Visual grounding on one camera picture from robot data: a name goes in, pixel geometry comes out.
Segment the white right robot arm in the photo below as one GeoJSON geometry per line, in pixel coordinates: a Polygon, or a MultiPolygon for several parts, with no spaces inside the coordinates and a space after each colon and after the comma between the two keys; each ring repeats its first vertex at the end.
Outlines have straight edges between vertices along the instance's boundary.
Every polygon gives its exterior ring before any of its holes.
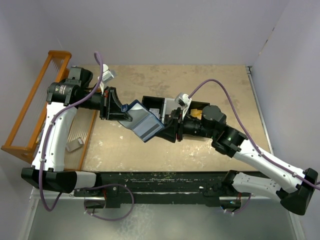
{"type": "Polygon", "coordinates": [[[227,125],[227,116],[216,105],[206,105],[201,118],[190,113],[183,115],[180,107],[164,107],[162,121],[165,128],[157,135],[169,142],[182,141],[185,135],[211,139],[211,146],[220,154],[244,162],[264,177],[248,175],[230,170],[223,182],[222,190],[228,196],[250,193],[274,199],[286,210],[305,215],[318,173],[312,169],[301,169],[265,151],[241,131],[227,125]]]}

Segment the grey card with stripe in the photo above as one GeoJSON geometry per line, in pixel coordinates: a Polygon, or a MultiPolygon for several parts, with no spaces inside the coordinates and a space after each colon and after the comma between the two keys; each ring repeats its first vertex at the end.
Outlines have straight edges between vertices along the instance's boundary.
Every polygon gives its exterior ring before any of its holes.
{"type": "Polygon", "coordinates": [[[148,115],[142,121],[140,121],[132,131],[143,141],[147,142],[149,139],[153,138],[154,135],[161,129],[164,125],[161,121],[154,115],[148,115]]]}

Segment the blue leather card holder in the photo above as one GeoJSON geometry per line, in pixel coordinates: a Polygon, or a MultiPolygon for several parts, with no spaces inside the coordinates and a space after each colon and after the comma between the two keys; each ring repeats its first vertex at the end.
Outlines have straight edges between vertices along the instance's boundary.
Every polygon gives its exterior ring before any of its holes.
{"type": "Polygon", "coordinates": [[[138,101],[137,99],[134,100],[131,104],[129,104],[128,113],[133,117],[133,120],[131,122],[119,120],[118,123],[121,124],[124,128],[131,130],[131,131],[144,118],[146,118],[149,115],[154,115],[149,110],[147,110],[142,105],[142,103],[140,101],[138,101]]]}

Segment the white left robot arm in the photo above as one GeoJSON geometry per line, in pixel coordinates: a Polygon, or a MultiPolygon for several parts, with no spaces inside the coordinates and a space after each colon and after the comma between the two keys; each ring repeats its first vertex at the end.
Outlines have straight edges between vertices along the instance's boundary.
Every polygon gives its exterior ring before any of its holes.
{"type": "Polygon", "coordinates": [[[122,105],[116,88],[108,81],[115,74],[106,64],[100,66],[98,82],[92,90],[93,73],[72,67],[66,79],[52,83],[47,89],[46,120],[38,152],[31,167],[23,168],[21,177],[39,190],[71,193],[85,189],[91,196],[103,191],[97,174],[86,171],[65,171],[65,150],[71,125],[79,108],[97,110],[102,120],[132,122],[127,106],[122,105]]]}

